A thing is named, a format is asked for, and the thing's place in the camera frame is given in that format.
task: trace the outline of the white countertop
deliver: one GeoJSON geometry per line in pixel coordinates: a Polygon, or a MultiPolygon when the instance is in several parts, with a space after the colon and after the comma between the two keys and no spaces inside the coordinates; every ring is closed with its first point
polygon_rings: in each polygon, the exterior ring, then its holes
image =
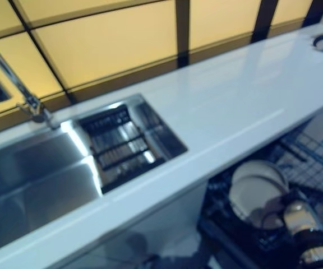
{"type": "MultiPolygon", "coordinates": [[[[207,180],[323,108],[323,25],[241,49],[55,113],[58,120],[141,93],[188,151],[0,249],[0,268],[45,268],[207,180]]],[[[39,128],[0,133],[14,140],[39,128]]]]}

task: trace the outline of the white plate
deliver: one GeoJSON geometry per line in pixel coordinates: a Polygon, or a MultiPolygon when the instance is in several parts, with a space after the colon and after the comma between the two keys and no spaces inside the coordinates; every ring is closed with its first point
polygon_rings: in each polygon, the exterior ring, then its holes
{"type": "Polygon", "coordinates": [[[280,169],[269,161],[252,160],[240,165],[234,172],[232,183],[235,184],[244,177],[261,176],[277,181],[288,189],[288,182],[280,169]]]}
{"type": "Polygon", "coordinates": [[[276,181],[250,176],[240,178],[232,185],[229,198],[234,213],[241,220],[256,228],[276,229],[284,224],[272,213],[283,208],[280,196],[287,192],[287,188],[276,181]]]}

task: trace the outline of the dish rack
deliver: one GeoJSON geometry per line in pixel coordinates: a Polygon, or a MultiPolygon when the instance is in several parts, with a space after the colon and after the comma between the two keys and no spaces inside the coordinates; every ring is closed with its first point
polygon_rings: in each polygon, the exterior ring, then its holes
{"type": "Polygon", "coordinates": [[[106,193],[165,162],[131,119],[126,105],[80,121],[91,140],[106,193]]]}
{"type": "Polygon", "coordinates": [[[257,229],[236,216],[234,211],[238,211],[241,216],[243,214],[228,196],[232,175],[245,161],[271,161],[283,172],[290,189],[298,188],[307,196],[323,222],[323,145],[303,133],[303,127],[289,132],[209,181],[199,229],[217,239],[210,226],[205,228],[206,221],[211,221],[261,268],[293,268],[298,257],[285,227],[274,230],[257,229]]]}

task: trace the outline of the dishwasher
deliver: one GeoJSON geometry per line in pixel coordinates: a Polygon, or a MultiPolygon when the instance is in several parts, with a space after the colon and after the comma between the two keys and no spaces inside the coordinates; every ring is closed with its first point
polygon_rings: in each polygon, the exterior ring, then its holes
{"type": "Polygon", "coordinates": [[[276,165],[288,181],[293,194],[284,197],[298,199],[302,195],[323,226],[323,143],[306,134],[306,126],[297,127],[209,180],[198,230],[222,269],[323,268],[323,258],[312,252],[323,246],[323,233],[321,239],[317,228],[307,227],[307,236],[311,237],[301,238],[301,242],[290,233],[286,222],[275,229],[256,228],[247,218],[240,218],[238,205],[230,198],[235,170],[250,160],[266,160],[276,165]],[[305,262],[310,257],[300,259],[308,247],[314,247],[308,252],[314,262],[305,262]]]}

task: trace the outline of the stainless steel sink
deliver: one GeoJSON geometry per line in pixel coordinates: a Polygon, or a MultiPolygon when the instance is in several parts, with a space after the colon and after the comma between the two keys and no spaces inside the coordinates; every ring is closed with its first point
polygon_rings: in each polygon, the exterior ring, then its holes
{"type": "Polygon", "coordinates": [[[187,149],[142,98],[0,149],[0,247],[187,149]]]}

